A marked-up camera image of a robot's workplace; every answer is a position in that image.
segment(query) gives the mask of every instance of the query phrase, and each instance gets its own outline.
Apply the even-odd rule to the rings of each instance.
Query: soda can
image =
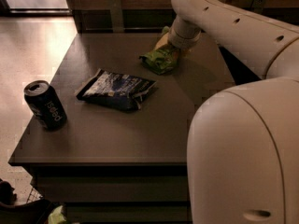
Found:
[[[55,89],[47,81],[37,80],[28,84],[24,98],[44,128],[55,130],[66,122],[64,108]]]

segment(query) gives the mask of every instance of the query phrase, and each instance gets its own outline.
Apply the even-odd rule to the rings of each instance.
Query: floor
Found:
[[[31,176],[7,161],[27,126],[32,112],[23,99],[26,84],[51,81],[77,33],[70,17],[0,17],[0,178],[26,203]]]

